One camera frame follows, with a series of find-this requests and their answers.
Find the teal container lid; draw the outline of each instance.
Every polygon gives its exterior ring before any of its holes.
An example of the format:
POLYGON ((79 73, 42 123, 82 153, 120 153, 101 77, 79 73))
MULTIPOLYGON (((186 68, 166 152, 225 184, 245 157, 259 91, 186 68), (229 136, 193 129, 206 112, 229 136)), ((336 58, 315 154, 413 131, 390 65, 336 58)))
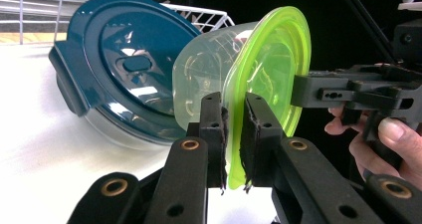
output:
POLYGON ((50 60, 72 112, 95 109, 142 140, 169 145, 185 135, 174 117, 173 63, 199 34, 152 0, 90 0, 50 60))

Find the human hand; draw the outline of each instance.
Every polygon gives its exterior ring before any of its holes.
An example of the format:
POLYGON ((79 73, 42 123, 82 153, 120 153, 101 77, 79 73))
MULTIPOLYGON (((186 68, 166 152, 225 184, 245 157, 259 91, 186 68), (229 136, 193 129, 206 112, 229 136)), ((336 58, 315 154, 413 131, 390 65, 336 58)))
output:
POLYGON ((355 158, 362 177, 364 177, 365 170, 374 174, 389 174, 401 177, 422 190, 422 137, 418 132, 400 120, 390 117, 383 119, 379 124, 378 137, 380 141, 403 158, 400 168, 396 170, 379 157, 363 140, 362 131, 367 113, 363 113, 357 125, 343 126, 339 118, 342 108, 328 111, 334 115, 334 119, 325 126, 324 129, 327 133, 339 135, 348 128, 359 132, 350 143, 349 151, 355 158))

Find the clear plastic container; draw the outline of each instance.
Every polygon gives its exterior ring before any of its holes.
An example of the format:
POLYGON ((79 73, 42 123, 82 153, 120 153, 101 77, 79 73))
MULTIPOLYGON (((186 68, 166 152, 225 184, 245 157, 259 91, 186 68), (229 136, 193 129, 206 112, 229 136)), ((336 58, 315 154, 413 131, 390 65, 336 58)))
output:
POLYGON ((199 121, 201 99, 223 92, 227 75, 258 22, 222 28, 192 40, 173 66, 174 114, 184 129, 199 121))

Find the white dish rack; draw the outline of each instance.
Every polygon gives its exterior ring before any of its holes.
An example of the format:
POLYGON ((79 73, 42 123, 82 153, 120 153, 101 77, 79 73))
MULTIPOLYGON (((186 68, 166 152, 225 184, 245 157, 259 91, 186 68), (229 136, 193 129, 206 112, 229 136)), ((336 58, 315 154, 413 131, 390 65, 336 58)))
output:
MULTIPOLYGON (((0 14, 3 15, 0 19, 0 26, 6 24, 16 26, 15 30, 19 35, 19 41, 15 44, 23 45, 40 43, 40 41, 25 41, 27 26, 30 24, 44 25, 48 27, 48 33, 51 33, 52 36, 51 41, 43 41, 43 43, 52 43, 58 40, 58 34, 63 30, 63 26, 69 24, 75 11, 86 1, 88 0, 0 0, 0 14)), ((179 13, 201 32, 234 25, 232 19, 224 11, 166 3, 162 3, 162 5, 179 13)))

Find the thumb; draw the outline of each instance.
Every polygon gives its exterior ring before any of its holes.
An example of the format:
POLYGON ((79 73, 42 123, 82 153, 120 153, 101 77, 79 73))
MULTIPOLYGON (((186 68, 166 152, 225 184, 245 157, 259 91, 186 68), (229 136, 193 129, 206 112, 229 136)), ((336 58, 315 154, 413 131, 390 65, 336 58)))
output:
POLYGON ((422 170, 422 137, 398 119, 385 118, 379 124, 378 136, 397 152, 411 168, 422 170))

